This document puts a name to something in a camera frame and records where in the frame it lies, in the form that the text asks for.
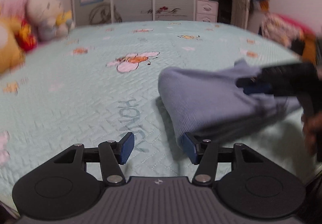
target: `pink pillow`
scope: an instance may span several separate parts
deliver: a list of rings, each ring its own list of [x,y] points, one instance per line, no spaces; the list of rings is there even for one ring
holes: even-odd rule
[[[0,16],[24,19],[26,16],[26,2],[27,0],[0,1]]]
[[[313,30],[311,30],[308,26],[300,23],[300,22],[297,22],[295,21],[294,19],[291,19],[290,17],[288,16],[285,16],[285,15],[280,15],[280,14],[276,14],[278,15],[281,19],[283,19],[285,22],[297,27],[297,28],[300,28],[303,30],[304,33],[310,33],[310,34],[315,34]]]

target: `white drawer cabinet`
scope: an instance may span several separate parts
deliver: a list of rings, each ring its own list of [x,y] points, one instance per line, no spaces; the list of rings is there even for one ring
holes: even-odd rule
[[[197,21],[217,22],[218,2],[197,0]]]

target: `white plush toy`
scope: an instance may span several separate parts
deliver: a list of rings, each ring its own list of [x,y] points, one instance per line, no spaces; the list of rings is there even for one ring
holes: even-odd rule
[[[64,12],[61,0],[28,0],[28,20],[38,28],[38,39],[50,41],[68,35],[75,28],[71,11]]]

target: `purple-gray garment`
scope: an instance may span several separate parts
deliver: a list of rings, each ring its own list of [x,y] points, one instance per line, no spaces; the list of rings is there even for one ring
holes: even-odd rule
[[[254,133],[300,108],[295,97],[247,96],[235,82],[256,76],[260,67],[239,60],[218,72],[169,67],[161,71],[158,88],[177,143],[185,132],[225,141]]]

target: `quilted bedspread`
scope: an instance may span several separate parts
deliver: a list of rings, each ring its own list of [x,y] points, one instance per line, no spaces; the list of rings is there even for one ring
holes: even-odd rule
[[[15,209],[15,182],[69,146],[97,147],[128,131],[135,135],[135,148],[122,166],[126,177],[192,177],[196,166],[175,142],[158,75],[169,66],[215,71],[240,58],[250,65],[297,60],[255,34],[205,22],[83,27],[37,49],[24,67],[0,78],[0,132],[10,135],[10,159],[0,169],[0,201]],[[307,181],[317,165],[304,149],[301,113],[223,145],[242,142]],[[101,179],[98,164],[87,169]],[[229,170],[229,164],[220,165],[217,178]]]

